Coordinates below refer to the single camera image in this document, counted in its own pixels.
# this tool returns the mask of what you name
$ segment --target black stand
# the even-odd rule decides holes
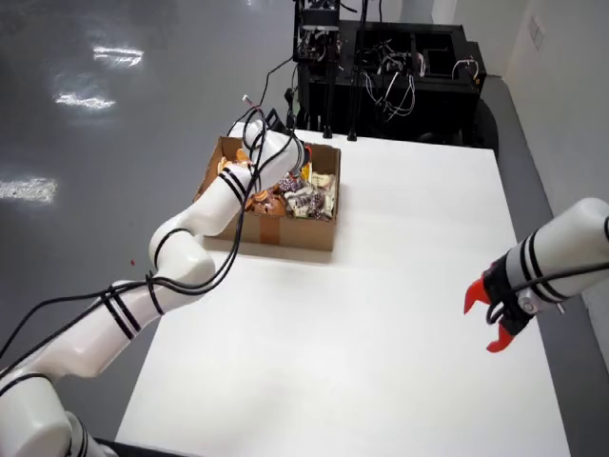
[[[332,105],[334,104],[334,87],[336,86],[336,47],[338,45],[338,32],[332,31],[328,34],[329,56],[326,70],[326,78],[329,82],[325,91],[325,126],[324,138],[332,138]]]
[[[355,125],[360,114],[360,97],[362,94],[362,88],[360,83],[362,80],[362,59],[363,59],[363,34],[365,33],[365,19],[368,14],[368,0],[362,2],[362,18],[360,19],[360,40],[358,47],[358,65],[355,71],[351,71],[351,91],[349,92],[349,121],[351,128],[349,134],[346,137],[348,141],[358,141],[358,135],[355,131]]]

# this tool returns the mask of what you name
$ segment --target black stripe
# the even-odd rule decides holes
[[[146,277],[147,284],[148,284],[148,292],[150,292],[150,300],[152,300],[152,305],[154,305],[154,307],[156,308],[156,311],[159,313],[159,315],[162,316],[165,314],[165,312],[161,308],[161,305],[159,304],[159,301],[156,298],[156,293],[154,293],[154,287],[152,286],[152,282],[150,281],[151,279],[152,279],[152,271],[150,272],[149,276]]]
[[[159,252],[161,252],[161,248],[165,244],[165,241],[167,241],[171,235],[173,235],[174,233],[178,233],[179,231],[188,231],[188,230],[186,230],[185,228],[175,228],[175,229],[169,231],[167,233],[167,235],[165,235],[163,237],[163,239],[159,243],[159,246],[156,247],[156,250],[154,251],[154,267],[155,268],[157,268],[157,269],[159,268],[159,266],[157,265],[157,260],[159,259]]]
[[[237,197],[237,200],[239,200],[239,205],[242,205],[244,203],[244,199],[241,198],[241,195],[239,194],[239,191],[237,189],[235,189],[235,187],[233,186],[233,184],[230,182],[230,180],[228,180],[228,178],[226,178],[222,173],[220,173],[218,175],[220,178],[222,178],[222,180],[228,184],[228,186],[232,189],[233,193],[235,194],[235,197]]]
[[[125,333],[125,336],[127,336],[129,340],[132,340],[133,335],[131,334],[131,330],[129,330],[123,320],[119,317],[118,313],[116,312],[116,309],[114,309],[114,306],[112,305],[106,294],[104,294],[103,297],[104,298],[102,298],[102,301],[104,302],[104,305],[106,305],[106,309],[110,312],[118,327],[121,328],[121,330],[123,331],[123,333]]]
[[[252,171],[253,167],[251,166],[251,164],[247,164],[247,169],[249,169],[249,174],[251,174],[251,177],[253,179],[254,172]],[[254,181],[254,193],[258,193],[258,180]]]
[[[526,281],[530,281],[531,280],[531,273],[529,273],[529,268],[526,265],[526,259],[524,256],[524,245],[526,245],[526,242],[528,241],[528,238],[525,239],[522,244],[521,244],[521,268],[522,268],[522,273],[524,273],[524,279]]]
[[[522,267],[522,272],[524,273],[524,279],[527,281],[531,281],[531,279],[533,279],[533,276],[529,272],[529,268],[526,265],[526,255],[524,254],[524,247],[531,239],[531,236],[529,236],[526,240],[524,240],[521,245],[521,267]],[[550,302],[550,303],[556,303],[556,300],[553,300],[552,298],[547,297],[545,295],[545,293],[543,293],[540,290],[540,288],[537,287],[537,285],[531,286],[531,290],[533,290],[533,292],[535,292],[535,294],[538,297],[540,297],[541,300],[544,300],[544,301]]]
[[[72,437],[69,437],[68,448],[66,449],[66,455],[64,457],[71,457],[72,455]]]
[[[241,184],[241,181],[239,181],[237,176],[235,176],[234,173],[228,167],[226,167],[223,171],[232,178],[232,180],[235,182],[235,184],[241,190],[242,195],[245,197],[246,196],[246,188],[244,188],[244,185]]]
[[[296,171],[297,171],[296,174],[298,174],[300,176],[300,174],[301,174],[300,173],[300,168],[302,167],[303,161],[304,161],[303,160],[303,154],[304,154],[303,149],[304,149],[304,146],[301,144],[300,141],[296,140],[296,147],[297,147],[296,149],[298,150],[298,162],[296,162]]]
[[[535,231],[531,235],[531,239],[529,240],[529,257],[531,258],[531,265],[533,265],[533,270],[535,271],[535,274],[537,274],[538,278],[541,278],[541,276],[543,276],[543,273],[541,272],[540,264],[538,263],[537,256],[535,255],[535,235],[537,235],[537,231]],[[569,298],[569,297],[567,297],[565,295],[562,295],[560,292],[556,291],[547,282],[543,282],[543,283],[540,283],[540,284],[542,286],[544,286],[547,289],[548,292],[550,292],[555,297],[558,297],[562,301],[567,300]]]
[[[42,373],[28,373],[28,374],[24,374],[23,376],[19,376],[19,377],[13,379],[8,384],[6,384],[4,387],[2,387],[2,389],[0,389],[0,397],[2,397],[2,395],[7,393],[13,387],[17,386],[18,384],[23,383],[24,381],[27,381],[28,379],[31,379],[31,378],[43,378],[43,379],[46,379],[47,381],[50,382],[49,377],[45,376]]]
[[[123,301],[123,299],[121,298],[121,296],[119,294],[116,294],[114,296],[114,301],[118,305],[118,308],[120,308],[121,311],[123,311],[123,314],[125,314],[125,317],[127,317],[127,320],[129,321],[131,326],[135,329],[135,331],[137,331],[137,332],[142,331],[142,328],[140,327],[140,323],[137,322],[137,319],[135,319],[135,317],[133,316],[131,311],[129,311],[129,309],[125,306],[125,302]]]
[[[86,457],[88,452],[88,433],[85,430],[85,426],[83,425],[83,421],[78,419],[78,423],[80,424],[80,429],[83,432],[83,441],[80,444],[80,450],[78,451],[77,457]]]

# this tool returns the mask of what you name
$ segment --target black metal frame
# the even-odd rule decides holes
[[[366,23],[363,28],[364,33],[358,33],[361,26],[361,21],[340,22],[339,34],[341,35],[342,49],[336,58],[335,68],[340,66],[341,71],[338,74],[335,73],[336,77],[332,77],[330,70],[320,64],[299,63],[299,101],[302,110],[297,119],[297,127],[299,129],[323,130],[324,133],[330,130],[330,132],[349,134],[350,139],[355,139],[357,137],[356,130],[361,130],[366,136],[419,141],[417,135],[424,130],[420,125],[412,129],[416,133],[413,133],[413,137],[405,138],[399,137],[391,131],[387,134],[372,131],[374,126],[370,129],[367,128],[369,123],[366,122],[366,116],[370,112],[369,104],[371,101],[368,100],[368,97],[364,99],[361,97],[362,78],[358,76],[359,66],[355,64],[355,60],[359,60],[356,49],[364,46],[364,40],[368,42],[369,46],[370,40],[374,40],[378,36],[387,33],[402,33],[404,36],[408,36],[410,40],[406,48],[403,49],[409,50],[412,55],[416,55],[418,50],[421,53],[426,52],[422,49],[426,46],[424,43],[432,43],[435,38],[438,38],[443,40],[442,43],[449,43],[448,50],[454,53],[454,57],[451,57],[454,61],[474,56],[479,62],[480,82],[476,84],[473,82],[466,66],[461,66],[456,70],[454,80],[451,79],[450,75],[447,76],[446,74],[452,69],[452,64],[443,74],[434,74],[432,71],[424,77],[420,77],[418,60],[412,59],[410,71],[413,74],[417,90],[417,105],[414,115],[403,118],[401,121],[408,126],[417,123],[431,126],[432,121],[430,119],[433,117],[435,122],[437,117],[435,114],[439,113],[440,116],[438,117],[440,119],[435,123],[441,134],[453,135],[455,131],[458,131],[463,144],[471,143],[471,138],[473,138],[471,129],[473,128],[476,106],[480,99],[486,70],[478,45],[466,40],[463,28],[460,26],[426,24]],[[438,51],[440,50],[430,49],[429,55],[437,56]],[[425,55],[427,63],[429,63],[429,55]],[[383,76],[370,73],[370,76],[379,88],[387,87],[391,79],[391,75]],[[392,93],[395,91],[397,97],[399,93],[404,94],[407,88],[407,78],[398,78]],[[435,110],[434,115],[432,116],[430,112],[426,112],[427,110]],[[321,127],[318,122],[319,118],[321,118]]]

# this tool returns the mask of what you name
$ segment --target brown packing tape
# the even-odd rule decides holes
[[[261,217],[260,242],[265,245],[279,245],[280,226],[279,217]]]

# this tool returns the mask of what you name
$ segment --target white wall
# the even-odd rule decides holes
[[[463,25],[478,42],[486,72],[504,76],[528,0],[435,0],[434,24]]]
[[[341,19],[359,21],[362,14],[362,1],[343,0],[343,3],[350,8],[353,8],[358,13],[356,14],[341,8]],[[400,22],[400,18],[402,17],[402,4],[403,0],[383,0],[383,21]],[[369,0],[366,20],[368,22],[379,22],[379,0]]]
[[[545,32],[539,51],[531,14]],[[586,196],[609,202],[608,50],[607,0],[531,0],[505,80],[555,214]],[[609,284],[584,301],[609,365]]]
[[[457,0],[436,0],[431,10],[434,24],[452,24],[456,9]]]

